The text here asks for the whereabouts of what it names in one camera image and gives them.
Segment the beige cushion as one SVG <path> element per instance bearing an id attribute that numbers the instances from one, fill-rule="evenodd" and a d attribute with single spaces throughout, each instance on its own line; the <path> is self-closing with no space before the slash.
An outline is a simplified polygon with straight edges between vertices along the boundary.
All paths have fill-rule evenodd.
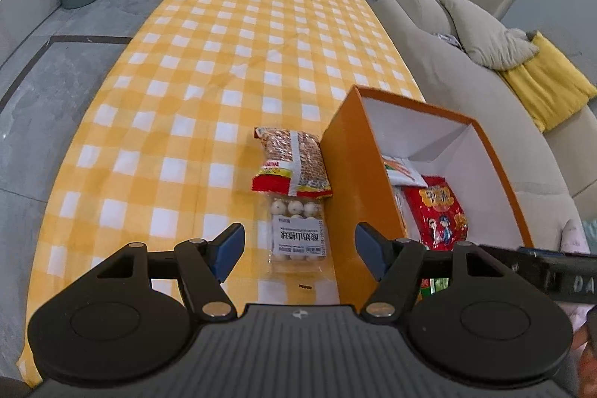
<path id="1" fill-rule="evenodd" d="M 511 70 L 539 53 L 539 47 L 520 29 L 508 29 L 485 9 L 469 0 L 439 0 L 450 15 L 460 44 L 477 65 Z"/>

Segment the green snack bag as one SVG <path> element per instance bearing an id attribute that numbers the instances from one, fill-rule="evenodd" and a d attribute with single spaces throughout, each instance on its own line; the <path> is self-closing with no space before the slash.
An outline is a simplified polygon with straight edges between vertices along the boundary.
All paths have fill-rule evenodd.
<path id="1" fill-rule="evenodd" d="M 423 279 L 420 286 L 420 297 L 422 299 L 434 295 L 449 286 L 448 278 Z"/>

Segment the white TV cabinet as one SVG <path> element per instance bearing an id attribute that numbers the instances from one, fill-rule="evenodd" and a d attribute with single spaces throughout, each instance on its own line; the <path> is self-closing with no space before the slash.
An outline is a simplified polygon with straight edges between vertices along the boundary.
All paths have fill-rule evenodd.
<path id="1" fill-rule="evenodd" d="M 60 0 L 1 0 L 0 63 L 4 64 L 60 4 Z"/>

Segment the white balls snack packet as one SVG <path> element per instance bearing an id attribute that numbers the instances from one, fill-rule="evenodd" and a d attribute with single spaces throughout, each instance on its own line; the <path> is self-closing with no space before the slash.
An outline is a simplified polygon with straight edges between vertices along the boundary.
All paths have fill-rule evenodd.
<path id="1" fill-rule="evenodd" d="M 328 231 L 318 200 L 270 195 L 269 264 L 277 275 L 316 274 L 328 260 Z"/>

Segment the orange cardboard box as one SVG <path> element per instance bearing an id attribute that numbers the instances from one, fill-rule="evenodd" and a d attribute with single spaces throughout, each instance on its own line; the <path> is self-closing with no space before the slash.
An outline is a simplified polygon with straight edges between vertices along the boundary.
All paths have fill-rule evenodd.
<path id="1" fill-rule="evenodd" d="M 325 218 L 339 300 L 361 308 L 376 287 L 355 248 L 367 222 L 387 239 L 417 237 L 398 209 L 382 159 L 409 160 L 445 178 L 469 221 L 468 239 L 492 247 L 533 247 L 513 187 L 483 127 L 463 114 L 391 92 L 354 86 L 320 141 L 333 190 Z"/>

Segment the red snack bag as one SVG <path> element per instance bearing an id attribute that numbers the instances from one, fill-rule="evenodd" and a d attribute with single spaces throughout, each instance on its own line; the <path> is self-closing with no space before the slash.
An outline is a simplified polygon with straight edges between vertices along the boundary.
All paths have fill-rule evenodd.
<path id="1" fill-rule="evenodd" d="M 426 187 L 403 187 L 422 244 L 430 251 L 452 251 L 468 237 L 469 221 L 448 182 L 424 176 Z"/>

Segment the yellow cushion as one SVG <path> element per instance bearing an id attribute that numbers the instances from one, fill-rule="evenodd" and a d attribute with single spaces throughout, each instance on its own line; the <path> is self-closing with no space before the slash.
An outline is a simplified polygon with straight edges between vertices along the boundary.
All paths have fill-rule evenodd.
<path id="1" fill-rule="evenodd" d="M 540 132 L 561 125 L 596 97 L 596 87 L 539 31 L 535 57 L 499 75 L 519 99 Z"/>

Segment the peanut snack bag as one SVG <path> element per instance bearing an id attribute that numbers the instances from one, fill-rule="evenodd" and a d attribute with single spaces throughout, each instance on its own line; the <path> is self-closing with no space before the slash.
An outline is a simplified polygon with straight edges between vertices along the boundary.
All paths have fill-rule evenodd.
<path id="1" fill-rule="evenodd" d="M 256 127 L 254 137 L 264 162 L 252 179 L 252 190 L 288 197 L 322 199 L 333 194 L 318 137 L 274 127 Z"/>

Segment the beige sofa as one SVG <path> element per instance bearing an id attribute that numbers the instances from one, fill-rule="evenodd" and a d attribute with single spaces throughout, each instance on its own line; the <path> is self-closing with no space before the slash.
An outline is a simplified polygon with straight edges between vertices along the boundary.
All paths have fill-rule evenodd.
<path id="1" fill-rule="evenodd" d="M 596 216 L 596 116 L 585 106 L 540 132 L 497 70 L 466 54 L 439 0 L 378 0 L 372 10 L 425 100 L 476 119 L 513 187 L 534 246 L 557 251 Z"/>

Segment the yellow checkered tablecloth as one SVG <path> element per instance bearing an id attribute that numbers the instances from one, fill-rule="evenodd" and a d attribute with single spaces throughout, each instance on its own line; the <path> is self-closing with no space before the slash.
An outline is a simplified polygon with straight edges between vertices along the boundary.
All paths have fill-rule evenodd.
<path id="1" fill-rule="evenodd" d="M 226 280 L 251 302 L 333 304 L 334 268 L 269 267 L 265 198 L 251 189 L 258 126 L 321 134 L 355 85 L 421 92 L 365 0 L 164 0 L 108 73 L 62 161 L 27 312 L 125 244 L 169 251 L 229 224 L 246 248 Z"/>

